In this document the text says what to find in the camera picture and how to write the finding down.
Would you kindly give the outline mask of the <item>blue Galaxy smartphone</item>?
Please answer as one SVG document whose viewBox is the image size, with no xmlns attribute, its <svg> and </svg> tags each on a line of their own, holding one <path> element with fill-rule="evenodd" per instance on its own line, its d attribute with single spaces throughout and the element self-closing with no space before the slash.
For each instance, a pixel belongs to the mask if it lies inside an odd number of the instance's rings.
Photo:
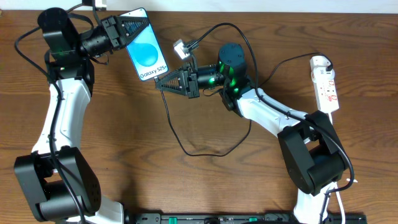
<svg viewBox="0 0 398 224">
<path fill-rule="evenodd" d="M 142 8 L 121 14 L 128 17 L 148 17 Z M 159 42 L 151 23 L 126 47 L 140 81 L 147 81 L 168 72 Z"/>
</svg>

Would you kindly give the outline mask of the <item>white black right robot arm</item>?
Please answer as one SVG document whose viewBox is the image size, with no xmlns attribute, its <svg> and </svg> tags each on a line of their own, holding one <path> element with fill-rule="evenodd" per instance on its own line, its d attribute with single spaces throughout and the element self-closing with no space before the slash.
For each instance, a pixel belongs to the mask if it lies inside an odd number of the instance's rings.
<svg viewBox="0 0 398 224">
<path fill-rule="evenodd" d="M 155 87 L 162 93 L 189 98 L 198 97 L 200 90 L 217 87 L 227 110 L 260 124 L 278 139 L 289 177 L 298 188 L 295 220 L 325 223 L 330 195 L 341 191 L 337 182 L 343 172 L 353 171 L 329 115 L 323 111 L 308 114 L 283 105 L 253 85 L 246 70 L 243 48 L 228 43 L 220 48 L 216 64 L 199 67 L 193 59 L 156 78 Z"/>
</svg>

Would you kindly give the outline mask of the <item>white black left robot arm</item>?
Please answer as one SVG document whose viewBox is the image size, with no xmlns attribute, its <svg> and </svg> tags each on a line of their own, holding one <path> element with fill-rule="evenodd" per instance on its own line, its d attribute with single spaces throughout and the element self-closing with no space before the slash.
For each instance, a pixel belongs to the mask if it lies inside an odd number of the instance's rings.
<svg viewBox="0 0 398 224">
<path fill-rule="evenodd" d="M 30 154 L 17 157 L 14 173 L 34 218 L 55 223 L 127 223 L 126 209 L 101 193 L 80 151 L 86 108 L 93 95 L 100 55 L 125 48 L 149 27 L 146 16 L 110 16 L 80 33 L 76 14 L 53 7 L 38 19 L 49 46 L 45 53 L 50 104 Z"/>
</svg>

